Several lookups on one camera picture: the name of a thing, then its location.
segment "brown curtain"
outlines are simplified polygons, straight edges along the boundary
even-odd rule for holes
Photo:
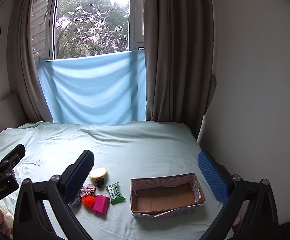
[[[215,89],[212,0],[143,1],[146,120],[184,123],[197,138]]]
[[[7,70],[11,93],[17,93],[29,122],[53,122],[40,86],[32,50],[34,0],[15,0],[7,36]]]

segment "pink scrunchie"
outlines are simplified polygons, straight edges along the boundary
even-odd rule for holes
[[[88,195],[91,195],[92,193],[95,193],[95,186],[93,184],[87,184],[83,186],[79,191],[80,197],[86,197]]]

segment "window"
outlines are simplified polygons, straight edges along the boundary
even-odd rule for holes
[[[142,0],[35,0],[35,59],[93,56],[144,47]]]

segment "metal screw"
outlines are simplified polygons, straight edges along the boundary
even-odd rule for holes
[[[238,176],[238,175],[233,175],[232,178],[233,178],[234,181],[240,181],[241,180],[241,177]]]
[[[59,179],[60,179],[59,175],[54,175],[54,176],[51,177],[52,181],[58,181]]]
[[[30,179],[24,179],[23,184],[28,184],[30,182]]]
[[[268,181],[268,179],[262,179],[262,183],[263,183],[264,185],[268,185],[268,184],[269,184],[269,181]]]

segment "curtain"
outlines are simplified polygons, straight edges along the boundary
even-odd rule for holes
[[[145,120],[144,50],[38,60],[54,122],[123,124]]]
[[[34,0],[15,0],[7,36],[7,71],[11,93],[17,93],[29,122],[53,122],[37,75],[32,50]]]
[[[182,122],[197,138],[215,88],[212,0],[143,2],[146,120]]]

